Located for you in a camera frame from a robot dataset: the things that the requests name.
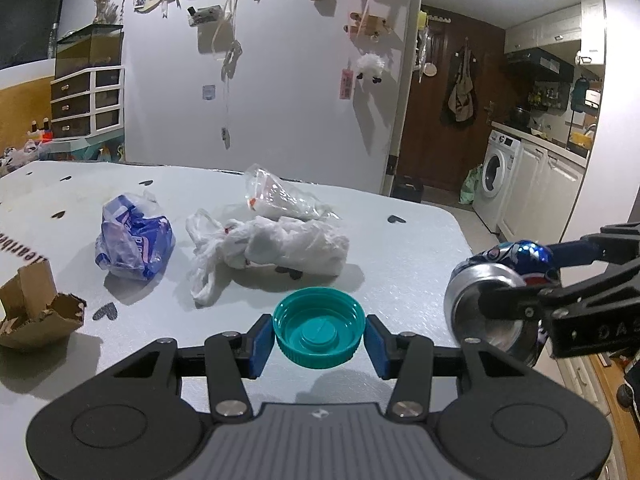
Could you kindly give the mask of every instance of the green bag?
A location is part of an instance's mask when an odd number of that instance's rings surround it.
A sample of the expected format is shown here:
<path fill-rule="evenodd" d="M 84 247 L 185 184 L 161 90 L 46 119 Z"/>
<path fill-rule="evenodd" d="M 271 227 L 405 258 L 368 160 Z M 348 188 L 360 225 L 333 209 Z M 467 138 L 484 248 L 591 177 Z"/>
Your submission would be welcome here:
<path fill-rule="evenodd" d="M 476 186 L 478 185 L 478 180 L 480 180 L 481 175 L 482 164 L 476 166 L 472 170 L 469 170 L 469 173 L 467 173 L 466 175 L 464 184 L 462 184 L 462 188 L 460 188 L 461 204 L 468 205 L 474 201 L 474 196 L 476 195 Z"/>

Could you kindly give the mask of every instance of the white table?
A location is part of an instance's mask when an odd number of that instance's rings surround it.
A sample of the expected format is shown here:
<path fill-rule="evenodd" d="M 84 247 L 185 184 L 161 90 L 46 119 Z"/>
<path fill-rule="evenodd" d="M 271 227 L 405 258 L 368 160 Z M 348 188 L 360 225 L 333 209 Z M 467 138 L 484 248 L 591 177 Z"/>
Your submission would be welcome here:
<path fill-rule="evenodd" d="M 61 180 L 67 176 L 71 179 Z M 139 184 L 146 180 L 153 183 Z M 180 346 L 197 346 L 224 330 L 245 332 L 297 288 L 334 286 L 356 298 L 366 314 L 377 314 L 392 332 L 412 330 L 436 345 L 454 346 L 442 298 L 451 270 L 470 250 L 453 216 L 352 189 L 299 186 L 332 204 L 343 218 L 351 239 L 343 273 L 332 280 L 303 276 L 293 281 L 273 267 L 238 270 L 213 306 L 197 308 L 186 279 L 193 244 L 185 218 L 204 208 L 215 218 L 248 219 L 242 176 L 192 168 L 32 162 L 0 179 L 0 232 L 46 256 L 58 290 L 87 302 L 84 326 L 68 341 L 35 354 L 0 349 L 2 477 L 36 478 L 24 433 L 50 400 L 156 338 L 171 336 Z M 149 283 L 128 282 L 95 265 L 94 243 L 102 204 L 145 189 L 164 208 L 176 245 L 162 276 Z M 65 211 L 62 218 L 51 217 L 60 211 Z M 387 222 L 392 214 L 406 224 Z M 23 264 L 17 254 L 0 251 L 0 283 Z M 110 301 L 118 319 L 94 321 L 94 311 Z M 263 401 L 375 401 L 384 408 L 393 387 L 377 378 L 363 345 L 351 361 L 330 370 L 298 367 L 276 345 L 262 376 L 245 385 L 254 410 Z M 197 410 L 208 410 L 204 379 L 184 380 L 182 397 Z M 431 407 L 442 409 L 455 397 L 454 381 L 438 380 Z"/>

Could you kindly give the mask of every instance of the plastic bottle cap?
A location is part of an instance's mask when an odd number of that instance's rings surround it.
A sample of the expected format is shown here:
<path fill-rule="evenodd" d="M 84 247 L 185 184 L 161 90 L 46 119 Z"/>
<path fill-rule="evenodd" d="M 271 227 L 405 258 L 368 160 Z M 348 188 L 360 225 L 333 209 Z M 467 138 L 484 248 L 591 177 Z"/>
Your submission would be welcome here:
<path fill-rule="evenodd" d="M 360 344 L 364 312 L 356 300 L 334 288 L 312 286 L 289 294 L 273 313 L 278 346 L 305 368 L 347 362 Z"/>

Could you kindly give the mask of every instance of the pink tag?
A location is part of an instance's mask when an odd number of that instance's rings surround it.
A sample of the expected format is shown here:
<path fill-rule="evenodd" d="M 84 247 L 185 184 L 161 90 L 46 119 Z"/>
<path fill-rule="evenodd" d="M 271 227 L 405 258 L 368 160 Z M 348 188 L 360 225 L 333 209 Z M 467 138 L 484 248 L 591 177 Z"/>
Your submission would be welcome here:
<path fill-rule="evenodd" d="M 342 69 L 342 78 L 340 79 L 340 99 L 351 99 L 351 90 L 353 89 L 353 70 L 349 68 Z"/>

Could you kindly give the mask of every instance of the torn cardboard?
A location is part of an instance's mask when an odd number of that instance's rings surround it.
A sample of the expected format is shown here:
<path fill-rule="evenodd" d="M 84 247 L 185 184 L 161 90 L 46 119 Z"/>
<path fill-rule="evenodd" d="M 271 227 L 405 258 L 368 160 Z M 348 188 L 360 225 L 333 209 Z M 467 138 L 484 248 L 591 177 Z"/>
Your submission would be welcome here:
<path fill-rule="evenodd" d="M 40 348 L 71 334 L 84 323 L 86 303 L 56 290 L 48 260 L 18 269 L 0 287 L 5 317 L 0 345 L 18 350 Z"/>

